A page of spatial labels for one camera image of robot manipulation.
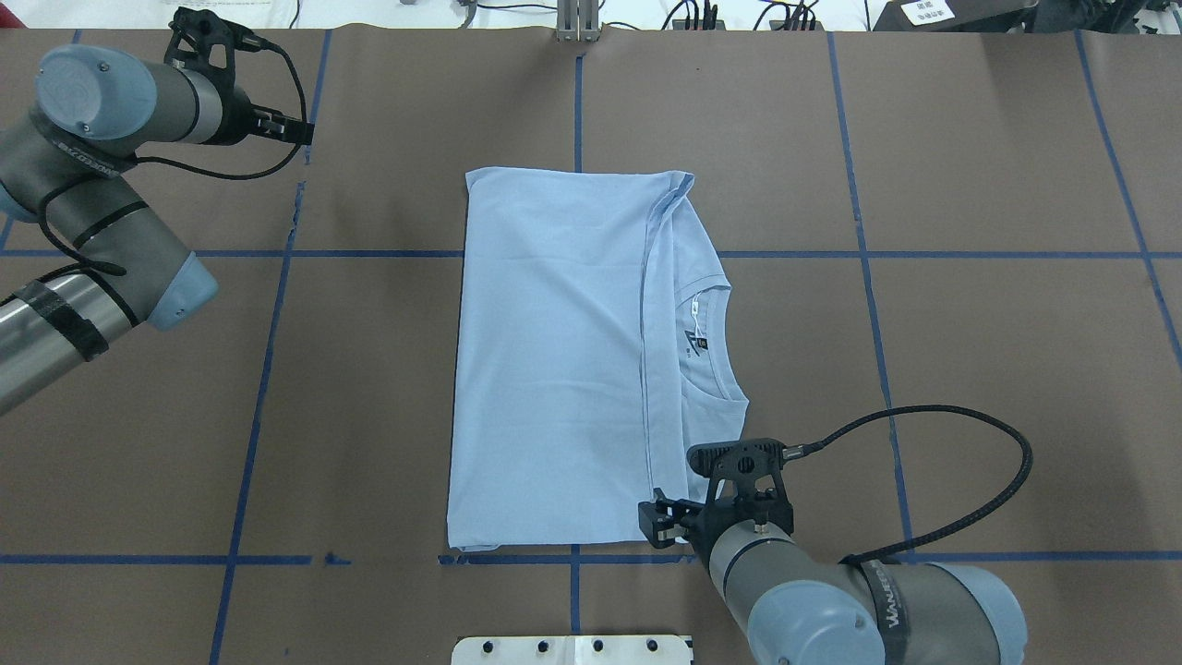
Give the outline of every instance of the blue tape line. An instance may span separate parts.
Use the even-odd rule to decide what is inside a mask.
[[[230,257],[230,259],[278,259],[282,257],[282,249],[196,249],[201,257]]]
[[[583,172],[583,58],[574,58],[574,172]]]
[[[324,72],[329,69],[329,50],[332,47],[332,28],[324,31],[324,41],[320,45],[320,67],[316,74],[316,90],[312,91],[312,110],[309,112],[309,122],[316,124],[320,117],[320,94],[324,92]],[[304,165],[312,163],[312,146],[304,146]]]
[[[579,566],[648,566],[691,563],[691,554],[580,554]],[[440,566],[570,566],[566,554],[461,554],[440,556]]]
[[[1124,209],[1129,213],[1129,222],[1132,224],[1132,233],[1137,236],[1137,247],[1141,249],[1141,257],[1145,262],[1145,270],[1149,273],[1149,281],[1154,287],[1154,298],[1157,300],[1157,308],[1162,312],[1162,320],[1165,322],[1165,334],[1170,339],[1174,348],[1174,360],[1182,371],[1182,345],[1178,344],[1177,327],[1174,325],[1174,317],[1165,304],[1162,294],[1162,285],[1157,280],[1157,269],[1154,268],[1154,260],[1149,254],[1149,246],[1145,243],[1145,234],[1141,229],[1141,221],[1137,219],[1137,210],[1132,206],[1132,196],[1129,195],[1129,187],[1124,181],[1124,171],[1121,169],[1121,161],[1116,156],[1116,148],[1112,146],[1112,138],[1109,136],[1108,123],[1104,122],[1104,112],[1100,110],[1099,98],[1096,96],[1096,86],[1092,83],[1092,70],[1087,64],[1087,51],[1084,48],[1084,34],[1076,31],[1076,48],[1079,51],[1079,64],[1084,70],[1084,82],[1087,84],[1087,97],[1092,102],[1092,111],[1096,112],[1096,124],[1100,129],[1104,138],[1104,149],[1108,150],[1109,161],[1112,162],[1112,172],[1116,175],[1117,187],[1121,188],[1121,197],[1124,200]]]
[[[0,566],[225,566],[221,554],[0,554]],[[239,566],[311,566],[311,556],[240,556]]]
[[[61,252],[57,249],[4,249],[0,252],[0,256],[44,257],[60,255]]]
[[[6,566],[225,566],[225,555],[4,554]]]
[[[717,252],[720,259],[856,259],[860,252],[840,249],[738,249]]]
[[[842,129],[842,148],[845,151],[845,172],[850,183],[850,203],[853,207],[855,228],[858,235],[858,254],[862,259],[862,281],[866,291],[866,305],[870,308],[870,331],[875,343],[875,358],[878,363],[878,387],[883,395],[886,409],[891,409],[894,402],[890,397],[890,379],[886,374],[886,354],[883,351],[882,327],[878,324],[878,302],[875,300],[873,279],[870,273],[870,252],[866,247],[866,232],[862,223],[862,204],[858,202],[858,182],[853,176],[853,151],[850,149],[850,128],[845,117],[845,102],[842,97],[842,76],[837,64],[837,43],[833,33],[826,32],[829,40],[829,63],[833,72],[833,96],[837,99],[837,119]],[[898,497],[898,514],[903,526],[903,539],[910,540],[911,510],[907,503],[907,483],[903,480],[903,456],[898,449],[898,430],[895,419],[890,418],[890,448],[895,458],[895,494]]]
[[[1021,561],[1093,561],[1093,562],[1121,562],[1121,561],[1182,561],[1182,552],[967,552],[967,553],[916,553],[897,554],[900,561],[908,563],[923,563],[936,561],[940,563],[988,563],[988,562],[1021,562]]]
[[[390,259],[390,257],[463,257],[463,249],[296,249],[296,257],[349,257],[349,259]]]
[[[229,259],[278,259],[282,249],[196,249],[202,257]],[[852,249],[730,249],[717,252],[723,259],[859,259],[862,252]],[[57,249],[0,249],[0,256],[43,257],[60,256]],[[1141,259],[1141,252],[976,252],[965,249],[869,249],[871,259],[1071,259],[1071,260],[1128,260]],[[1149,252],[1154,259],[1182,259],[1182,252]],[[292,257],[303,259],[396,259],[463,257],[463,249],[293,249]]]
[[[583,620],[579,618],[579,546],[571,546],[571,634],[583,634]]]
[[[292,214],[292,228],[287,233],[287,245],[284,248],[284,263],[279,270],[279,289],[275,293],[275,305],[271,312],[271,328],[267,331],[267,347],[262,357],[262,376],[259,378],[259,392],[254,400],[254,418],[251,422],[251,439],[246,448],[246,463],[242,468],[242,484],[238,493],[238,508],[234,513],[234,529],[230,533],[229,555],[226,561],[226,576],[222,580],[221,601],[217,604],[217,620],[214,624],[213,644],[209,650],[209,665],[216,665],[221,657],[222,637],[226,633],[226,617],[229,612],[229,598],[234,588],[234,569],[238,565],[238,550],[242,543],[242,524],[246,521],[246,504],[251,496],[251,478],[254,475],[254,459],[259,449],[259,435],[262,432],[262,405],[271,385],[271,369],[274,361],[275,337],[279,331],[279,314],[284,308],[284,295],[287,292],[287,276],[292,265],[292,248],[299,232],[300,209],[304,203],[304,184],[296,187],[296,211]]]
[[[829,65],[833,72],[833,96],[837,99],[837,119],[842,125],[842,150],[845,152],[845,178],[850,185],[850,202],[853,204],[853,220],[862,223],[862,202],[858,200],[858,182],[853,177],[853,149],[850,148],[850,130],[845,124],[845,99],[842,97],[842,73],[837,67],[837,43],[833,33],[826,32],[829,40]]]
[[[891,250],[866,252],[872,259],[1139,259],[1138,252],[974,252],[974,250]]]
[[[0,229],[0,252],[4,250],[4,246],[8,243],[8,234],[12,233],[13,219],[5,215],[4,228]]]

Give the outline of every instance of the cable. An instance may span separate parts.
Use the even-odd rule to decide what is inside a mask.
[[[686,30],[689,30],[689,24],[690,24],[690,20],[691,20],[689,18],[689,6],[690,5],[694,6],[694,11],[696,12],[697,11],[697,0],[681,0],[680,2],[677,2],[676,5],[674,5],[673,9],[669,9],[669,15],[665,17],[665,22],[661,24],[661,30],[665,30],[667,27],[669,27],[669,24],[673,22],[673,15],[676,14],[677,9],[680,9],[682,6],[686,7]]]
[[[903,406],[903,408],[897,408],[897,409],[888,409],[885,411],[879,411],[879,412],[876,412],[876,413],[871,413],[870,416],[864,416],[864,417],[855,420],[853,423],[850,423],[845,428],[842,428],[837,432],[833,432],[829,437],[825,437],[824,439],[821,439],[821,441],[819,441],[819,442],[817,442],[814,444],[807,444],[807,445],[800,446],[800,449],[799,449],[800,457],[805,457],[805,456],[808,456],[808,455],[812,455],[814,452],[824,450],[825,446],[832,444],[837,439],[844,437],[845,435],[849,435],[853,430],[857,430],[858,428],[862,428],[863,425],[865,425],[868,423],[873,423],[875,420],[879,420],[879,419],[883,419],[883,418],[892,418],[892,417],[896,417],[896,416],[903,416],[903,415],[908,415],[908,413],[954,413],[956,416],[965,416],[967,418],[973,418],[975,420],[980,420],[981,423],[985,423],[987,425],[992,425],[992,426],[996,428],[998,430],[1001,430],[1006,435],[1009,435],[1015,442],[1018,442],[1018,446],[1021,448],[1021,450],[1022,450],[1022,462],[1021,462],[1021,464],[1018,468],[1018,474],[1014,475],[1014,480],[1011,481],[1009,484],[1006,485],[1006,488],[1004,490],[1001,490],[1000,494],[998,494],[998,496],[995,496],[992,500],[989,500],[981,508],[979,508],[979,509],[974,510],[973,513],[966,515],[965,517],[961,517],[960,520],[957,520],[957,521],[948,524],[947,527],[941,527],[941,528],[936,529],[935,532],[929,532],[929,533],[927,533],[927,534],[924,534],[922,536],[916,536],[914,539],[908,539],[905,541],[901,541],[901,542],[897,542],[895,545],[882,547],[882,548],[878,548],[878,549],[875,549],[875,550],[864,552],[862,554],[851,554],[851,555],[846,556],[845,559],[843,559],[842,563],[857,565],[857,563],[863,563],[865,561],[871,561],[871,560],[875,560],[875,559],[882,559],[884,556],[890,556],[892,554],[898,554],[898,553],[908,550],[908,549],[915,549],[917,547],[926,546],[928,543],[933,543],[935,541],[939,541],[940,539],[950,536],[950,535],[955,534],[956,532],[960,532],[961,529],[972,527],[973,524],[975,524],[975,523],[980,522],[981,520],[983,520],[986,516],[988,516],[994,510],[998,510],[999,508],[1001,508],[1001,506],[1005,504],[1007,501],[1009,501],[1014,496],[1014,494],[1018,493],[1019,488],[1022,487],[1022,483],[1026,482],[1026,478],[1031,474],[1031,467],[1034,463],[1034,452],[1031,450],[1030,442],[1026,441],[1026,437],[1024,437],[1021,432],[1019,432],[1018,430],[1013,429],[1012,426],[1009,426],[1009,425],[1007,425],[1007,424],[998,420],[996,418],[994,418],[994,417],[992,417],[992,416],[989,416],[987,413],[981,413],[980,411],[973,411],[972,409],[965,409],[965,408],[960,408],[960,406],[949,406],[949,405]]]
[[[767,13],[774,7],[784,7],[784,22],[787,25],[788,19],[792,15],[792,5],[788,5],[787,2],[768,2],[767,7],[764,7],[764,11],[759,13],[759,18],[755,19],[755,27],[751,28],[752,32],[759,30],[759,24],[764,22],[764,17],[766,17]]]
[[[84,182],[90,182],[91,180],[98,180],[98,178],[99,176],[96,172],[84,172],[79,176],[67,180],[60,187],[57,187],[50,190],[48,194],[41,196],[41,200],[38,201],[37,203],[37,226],[38,228],[41,229],[41,233],[45,235],[45,239],[48,240],[51,245],[53,245],[63,254],[77,261],[77,263],[71,267],[86,267],[105,274],[123,276],[124,274],[128,273],[126,268],[124,268],[123,266],[116,265],[113,262],[97,261],[95,259],[86,257],[76,252],[73,247],[66,245],[65,241],[58,237],[58,235],[53,233],[53,229],[50,228],[50,221],[46,216],[46,213],[50,209],[50,203],[53,202],[54,198],[57,198],[61,194],[65,194],[66,191],[73,189],[74,187]]]
[[[538,5],[535,2],[525,2],[521,5],[481,5],[476,2],[476,6],[481,9],[550,9],[551,12],[557,12],[558,7],[551,7],[550,5]]]
[[[60,237],[58,237],[57,234],[53,233],[53,229],[50,228],[48,220],[46,219],[46,211],[50,208],[50,203],[53,202],[53,200],[57,198],[58,196],[65,194],[66,191],[73,189],[74,187],[78,187],[79,184],[83,184],[84,182],[90,182],[91,180],[99,180],[99,175],[95,172],[84,172],[79,176],[67,180],[61,185],[51,189],[48,194],[41,196],[41,200],[37,202],[37,227],[41,230],[41,234],[45,235],[45,239],[48,240],[54,248],[57,248],[59,252],[74,260],[74,262],[72,263],[64,265],[61,267],[46,272],[45,274],[38,276],[35,279],[37,281],[45,283],[51,279],[61,276],[63,274],[71,274],[74,272],[82,272],[86,269],[93,269],[96,272],[102,272],[104,274],[111,274],[115,276],[122,276],[128,273],[128,269],[122,265],[108,261],[97,261],[95,259],[79,254],[72,247],[66,245]],[[11,293],[8,294],[8,296],[0,299],[0,307],[13,301],[14,299],[17,299],[17,293]]]
[[[467,7],[468,11],[463,17],[463,22],[460,24],[460,30],[467,28],[468,26],[472,25],[472,21],[476,20],[476,4],[469,1],[467,5],[463,6]]]
[[[292,80],[296,83],[296,93],[299,94],[299,115],[300,115],[300,120],[304,122],[304,123],[306,123],[307,122],[307,100],[304,97],[304,85],[299,80],[299,72],[296,71],[296,64],[292,61],[291,56],[287,54],[287,51],[284,51],[282,46],[280,46],[278,44],[274,44],[272,41],[267,41],[267,40],[264,40],[262,44],[264,44],[262,47],[265,50],[272,51],[274,53],[279,53],[284,58],[284,61],[287,63],[287,71],[291,72]],[[275,172],[279,169],[281,169],[285,165],[287,165],[288,163],[291,163],[291,161],[293,158],[296,158],[296,152],[298,152],[301,146],[303,145],[299,145],[299,144],[292,145],[292,149],[291,149],[290,152],[287,152],[287,156],[285,156],[282,159],[280,159],[280,162],[277,163],[275,165],[273,165],[273,167],[271,167],[271,168],[268,168],[266,170],[260,170],[258,172],[248,172],[248,174],[217,172],[217,171],[214,171],[214,170],[207,170],[207,169],[203,169],[203,168],[190,165],[190,164],[187,164],[184,162],[178,162],[178,161],[175,161],[175,159],[169,159],[167,157],[152,157],[152,156],[137,157],[135,159],[135,163],[137,163],[137,164],[164,164],[164,165],[170,165],[173,168],[178,168],[181,170],[187,170],[189,172],[195,172],[197,175],[206,175],[206,176],[216,177],[216,178],[220,178],[220,180],[255,180],[255,178],[259,178],[259,177],[265,177],[267,175],[271,175],[272,172]]]

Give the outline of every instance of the metal bracket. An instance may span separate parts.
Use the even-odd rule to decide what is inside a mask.
[[[693,665],[683,635],[538,635],[465,638],[452,665]]]
[[[558,40],[598,41],[599,0],[558,0]]]

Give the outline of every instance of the black cord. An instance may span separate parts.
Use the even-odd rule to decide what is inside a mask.
[[[557,12],[558,7],[551,7],[550,5],[538,5],[537,2],[525,2],[521,5],[481,5],[476,2],[476,6],[481,9],[550,9],[551,12]]]
[[[469,1],[467,5],[463,6],[467,7],[467,13],[463,17],[463,22],[460,24],[460,30],[469,27],[472,25],[472,21],[476,20],[476,4]]]
[[[280,46],[278,44],[264,40],[264,46],[262,47],[265,50],[267,50],[267,51],[272,51],[272,52],[279,53],[284,58],[284,61],[287,63],[287,71],[291,72],[292,80],[296,83],[296,93],[299,94],[299,116],[300,116],[300,120],[303,120],[303,122],[306,123],[307,122],[307,100],[304,97],[304,85],[299,80],[299,72],[296,71],[296,63],[292,61],[292,58],[291,58],[291,56],[287,54],[287,51],[284,51],[282,46]],[[152,156],[149,156],[149,157],[137,157],[135,159],[135,163],[137,163],[137,164],[164,164],[164,165],[170,165],[173,168],[178,168],[181,170],[187,170],[189,172],[195,172],[197,175],[206,175],[206,176],[216,177],[216,178],[220,178],[220,180],[255,180],[255,178],[259,178],[259,177],[268,176],[272,172],[275,172],[279,169],[281,169],[285,165],[287,165],[288,163],[291,163],[291,161],[293,158],[296,158],[296,152],[299,152],[300,148],[303,148],[303,145],[299,145],[299,144],[292,145],[292,149],[291,149],[290,152],[287,152],[287,156],[285,156],[282,159],[280,159],[280,162],[277,163],[275,165],[273,165],[273,167],[271,167],[271,168],[268,168],[266,170],[260,170],[258,172],[247,172],[247,174],[217,172],[217,171],[214,171],[214,170],[208,170],[208,169],[199,168],[199,167],[195,167],[195,165],[190,165],[190,164],[187,164],[184,162],[178,162],[178,161],[175,161],[175,159],[169,159],[167,157],[152,157]]]
[[[74,260],[74,262],[72,263],[64,265],[61,267],[46,272],[45,274],[38,276],[37,281],[45,283],[48,282],[51,279],[61,276],[63,274],[72,274],[74,272],[84,272],[87,269],[93,269],[96,272],[102,272],[104,274],[111,274],[115,276],[122,276],[128,273],[128,269],[122,265],[108,261],[97,261],[95,259],[79,254],[72,247],[66,245],[60,237],[58,237],[57,234],[53,233],[53,229],[50,228],[48,220],[46,219],[46,211],[50,208],[50,203],[53,202],[53,200],[57,198],[58,196],[65,194],[66,191],[73,189],[74,187],[78,187],[79,184],[83,184],[84,182],[90,182],[91,180],[99,180],[99,175],[95,172],[85,172],[71,180],[67,180],[61,185],[51,189],[48,194],[41,196],[41,200],[37,202],[37,227],[41,230],[41,234],[45,235],[45,239],[48,240],[54,248],[57,248],[59,252]],[[6,304],[15,299],[17,294],[11,293],[8,296],[0,299],[0,307],[5,306]]]
[[[764,22],[764,17],[775,7],[784,7],[784,24],[787,25],[788,19],[792,17],[792,5],[787,2],[768,2],[767,7],[764,7],[764,11],[759,13],[759,18],[755,19],[755,27],[751,28],[751,31],[755,32],[759,30],[759,24]]]
[[[61,194],[65,194],[66,191],[73,189],[74,187],[84,182],[90,182],[91,180],[98,180],[98,178],[99,175],[96,172],[84,172],[83,175],[67,180],[60,187],[51,189],[48,194],[41,196],[41,200],[37,202],[37,226],[38,228],[41,229],[41,233],[45,235],[45,239],[48,240],[51,245],[53,245],[63,254],[77,261],[77,265],[74,265],[73,267],[87,267],[105,274],[113,274],[115,276],[122,276],[128,273],[126,268],[124,268],[121,265],[116,265],[113,262],[97,261],[95,259],[90,259],[79,254],[73,249],[73,247],[66,245],[64,240],[61,240],[60,237],[58,237],[56,233],[53,233],[53,229],[50,228],[48,219],[46,217],[46,213],[50,209],[50,203],[54,198],[57,198]]]
[[[665,28],[669,27],[669,24],[673,22],[673,15],[676,14],[677,9],[682,8],[682,6],[686,7],[686,30],[689,30],[689,24],[690,24],[690,20],[691,20],[690,15],[689,15],[689,7],[690,7],[690,5],[694,6],[694,11],[696,12],[697,11],[697,0],[681,0],[680,2],[677,2],[676,5],[674,5],[673,9],[669,9],[669,15],[665,17],[665,22],[661,24],[661,30],[665,30]]]
[[[987,515],[989,515],[994,510],[998,510],[999,508],[1001,508],[1002,504],[1009,501],[1014,496],[1014,494],[1018,493],[1018,489],[1022,487],[1022,483],[1026,482],[1026,478],[1031,474],[1031,467],[1034,463],[1034,454],[1031,450],[1030,442],[1026,441],[1026,437],[1024,437],[1021,432],[987,413],[981,413],[980,411],[973,411],[972,409],[949,406],[949,405],[903,406],[897,409],[888,409],[885,411],[871,413],[870,416],[864,416],[814,444],[807,444],[805,446],[800,446],[801,451],[800,457],[805,457],[824,450],[825,446],[832,444],[837,439],[844,437],[845,435],[852,432],[853,430],[857,430],[858,428],[862,428],[868,423],[873,423],[875,420],[879,420],[883,418],[894,418],[896,416],[903,416],[907,413],[955,413],[956,416],[965,416],[967,418],[973,418],[975,420],[980,420],[981,423],[992,425],[998,430],[1001,430],[1006,435],[1009,435],[1015,442],[1018,442],[1019,448],[1021,448],[1022,450],[1022,462],[1018,468],[1018,474],[1014,475],[1014,480],[1011,481],[1009,484],[1006,485],[1006,489],[1001,490],[1001,493],[998,494],[998,496],[993,497],[981,508],[974,510],[973,513],[966,515],[965,517],[961,517],[960,520],[953,522],[952,524],[948,524],[947,527],[941,527],[935,532],[927,533],[922,536],[916,536],[914,539],[908,539],[905,541],[897,542],[891,546],[882,547],[862,554],[851,554],[845,559],[843,559],[842,563],[857,565],[866,561],[872,561],[875,559],[882,559],[884,556],[890,556],[892,554],[898,554],[904,550],[915,549],[917,547],[933,543],[935,541],[939,541],[940,539],[950,536],[956,532],[960,532],[961,529],[970,527],[980,522]]]

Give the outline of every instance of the folded t-shirt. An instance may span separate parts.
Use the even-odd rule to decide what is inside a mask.
[[[637,541],[654,488],[703,501],[686,451],[738,439],[747,399],[693,183],[468,174],[452,547]]]

